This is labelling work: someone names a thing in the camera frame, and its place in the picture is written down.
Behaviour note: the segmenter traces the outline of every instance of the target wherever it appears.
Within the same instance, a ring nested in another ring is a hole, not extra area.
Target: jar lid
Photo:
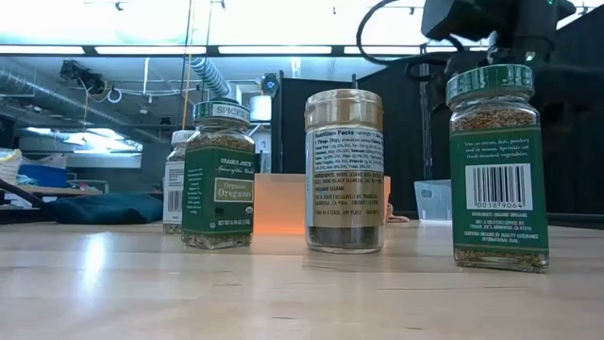
[[[249,109],[223,100],[211,100],[193,106],[193,120],[204,118],[226,118],[249,124]]]
[[[534,93],[532,70],[527,65],[501,64],[479,67],[446,83],[446,104],[467,94],[497,92]]]
[[[381,97],[369,91],[338,89],[317,93],[306,102],[306,128],[330,124],[362,124],[382,130]]]
[[[194,133],[195,131],[192,130],[174,131],[172,134],[172,144],[187,143],[189,137],[193,136]]]

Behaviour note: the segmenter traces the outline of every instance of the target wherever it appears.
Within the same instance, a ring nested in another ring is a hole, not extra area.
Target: barcode
[[[467,209],[532,210],[530,164],[465,167]]]
[[[180,213],[182,209],[182,191],[168,192],[168,212]]]

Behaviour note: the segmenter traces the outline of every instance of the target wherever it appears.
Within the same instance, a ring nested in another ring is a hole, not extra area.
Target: gold jar lid
[[[356,89],[329,90],[309,97],[304,114],[306,129],[333,124],[359,124],[383,129],[381,98]]]

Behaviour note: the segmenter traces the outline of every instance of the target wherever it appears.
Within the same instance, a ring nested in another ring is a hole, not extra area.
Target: green jar cap
[[[193,120],[225,118],[249,124],[249,109],[230,100],[211,100],[193,106]]]
[[[534,93],[532,70],[526,65],[501,64],[479,67],[457,76],[446,83],[446,104],[469,94]]]

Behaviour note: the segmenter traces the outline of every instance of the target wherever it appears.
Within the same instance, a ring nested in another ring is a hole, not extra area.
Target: glass jar
[[[361,90],[317,93],[306,104],[306,242],[360,254],[384,245],[381,98]]]
[[[182,242],[217,249],[249,246],[254,222],[254,141],[249,110],[221,98],[193,107],[185,152]]]
[[[549,246],[532,70],[481,67],[453,77],[446,91],[456,264],[544,271]]]
[[[180,232],[182,222],[182,188],[185,172],[185,148],[193,131],[181,130],[172,134],[172,152],[166,158],[163,177],[163,232]]]

